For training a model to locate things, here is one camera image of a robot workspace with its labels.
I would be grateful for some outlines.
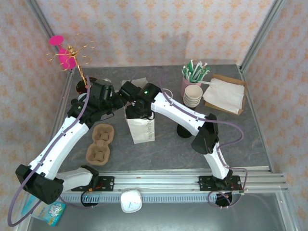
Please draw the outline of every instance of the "wallpaper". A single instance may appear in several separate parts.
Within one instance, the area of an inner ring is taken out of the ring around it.
[[[241,64],[274,0],[38,0],[55,34],[97,41],[92,66]]]
[[[289,0],[245,73],[274,167],[308,227],[308,1]]]
[[[53,52],[24,0],[0,1],[0,229],[20,183],[15,170],[49,141],[66,73],[45,61]]]

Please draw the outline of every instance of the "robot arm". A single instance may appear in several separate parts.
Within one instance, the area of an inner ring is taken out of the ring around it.
[[[58,173],[59,167],[77,141],[88,132],[95,122],[101,119],[102,115],[109,115],[113,111],[122,108],[127,101],[133,103],[133,105],[127,107],[127,115],[143,118],[150,116],[153,112],[161,113],[182,125],[194,135],[195,139],[192,142],[192,148],[205,156],[212,169],[215,182],[218,180],[219,185],[223,188],[224,185],[228,184],[232,171],[228,170],[218,157],[217,147],[219,146],[219,142],[217,124],[192,119],[189,115],[181,112],[173,105],[176,104],[187,112],[197,115],[199,118],[216,119],[216,117],[211,114],[206,117],[204,114],[194,112],[173,99],[170,100],[172,104],[166,101],[157,86],[150,83],[141,89],[130,82],[126,82],[119,93],[115,93],[110,82],[97,80],[91,87],[88,105],[79,122],[53,146],[47,158],[43,161],[43,164],[26,183],[24,189],[43,202],[51,204],[62,192],[67,190],[79,186],[95,188],[98,184],[99,175],[95,169],[82,166],[74,171]],[[78,101],[76,99],[72,100],[71,104],[72,107],[68,112],[68,117],[55,137],[74,122],[84,103],[82,100]],[[20,165],[18,167],[16,174],[21,183],[40,162],[41,157],[45,154],[53,140],[29,166]]]

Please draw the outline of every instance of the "white paper bag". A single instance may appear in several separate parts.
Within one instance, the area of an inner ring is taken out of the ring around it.
[[[148,81],[146,78],[141,78],[133,80],[131,83],[137,87],[143,88]],[[125,114],[125,120],[129,126],[134,144],[155,141],[155,119],[127,119]]]

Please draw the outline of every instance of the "purple cable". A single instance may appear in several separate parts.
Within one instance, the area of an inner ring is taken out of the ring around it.
[[[87,82],[90,83],[90,79],[88,76],[86,76]],[[20,185],[20,187],[18,188],[17,192],[15,193],[10,207],[9,207],[9,212],[8,212],[8,225],[10,227],[14,227],[18,224],[20,224],[23,220],[25,220],[30,214],[33,213],[34,209],[40,204],[41,200],[38,201],[32,209],[30,209],[30,211],[24,215],[19,221],[17,221],[16,223],[12,223],[12,213],[13,213],[13,208],[15,205],[15,202],[17,200],[17,197],[19,196],[21,190],[23,189],[23,187],[27,184],[27,182],[29,181],[29,179],[33,176],[33,174],[38,170],[38,168],[42,165],[42,162],[46,159],[47,155],[49,154],[49,152],[51,151],[51,149],[55,146],[55,144],[59,141],[59,139],[65,135],[81,118],[82,114],[84,113],[84,111],[86,110],[88,101],[89,101],[89,97],[90,97],[90,88],[88,87],[87,89],[87,97],[85,99],[85,103],[82,107],[81,112],[79,113],[78,117],[76,118],[76,120],[67,128],[65,129],[61,134],[59,134],[59,136],[52,142],[52,144],[49,146],[49,148],[47,149],[46,153],[43,155],[43,157],[41,158],[40,162],[38,163],[38,165],[30,172],[30,174],[26,177],[26,179],[24,180],[24,182]]]
[[[229,143],[225,143],[225,144],[220,145],[220,146],[217,148],[217,153],[218,153],[219,160],[221,161],[222,165],[223,165],[225,168],[227,168],[227,169],[229,169],[229,170],[242,170],[242,171],[245,171],[245,172],[246,172],[244,184],[243,184],[243,187],[242,187],[242,190],[244,191],[244,188],[245,188],[246,182],[247,182],[248,170],[247,170],[246,168],[243,168],[243,167],[237,167],[237,168],[229,167],[229,166],[222,160],[221,153],[220,153],[220,149],[221,149],[222,147],[226,147],[226,146],[228,146],[228,145],[232,145],[232,144],[235,144],[235,143],[241,141],[241,140],[244,138],[244,132],[243,132],[243,130],[242,130],[238,125],[236,125],[236,124],[234,124],[234,123],[232,123],[232,122],[199,118],[199,117],[197,117],[196,115],[191,114],[190,112],[185,111],[183,108],[177,106],[176,104],[173,104],[173,103],[171,102],[171,100],[168,98],[167,94],[165,93],[165,91],[164,91],[164,89],[163,89],[163,87],[162,87],[162,79],[161,79],[161,78],[159,79],[159,87],[160,87],[160,89],[161,89],[161,91],[162,91],[162,93],[163,93],[165,99],[169,102],[169,104],[173,105],[173,106],[176,107],[178,110],[180,110],[181,112],[183,112],[183,113],[185,113],[185,114],[191,116],[192,118],[197,119],[197,120],[201,120],[201,121],[204,121],[204,122],[218,123],[218,124],[227,124],[227,125],[230,125],[230,126],[235,127],[236,129],[238,129],[238,130],[240,131],[240,133],[241,133],[240,138],[238,138],[238,139],[235,140],[235,141],[232,141],[232,142],[229,142]],[[220,191],[211,191],[211,192],[207,195],[207,201],[208,201],[208,203],[209,203],[212,207],[215,207],[215,208],[224,208],[224,207],[214,206],[214,205],[212,205],[212,204],[210,203],[210,201],[209,201],[210,195],[211,195],[212,193],[214,193],[214,192],[217,192],[217,193],[223,195],[223,196],[227,199],[228,203],[231,204],[231,203],[230,203],[230,200],[229,200],[222,192],[220,192]],[[232,204],[232,205],[230,205],[230,206],[227,206],[226,208],[233,207],[234,205],[236,205],[236,204],[240,201],[240,199],[239,199],[236,203],[234,203],[234,204]]]

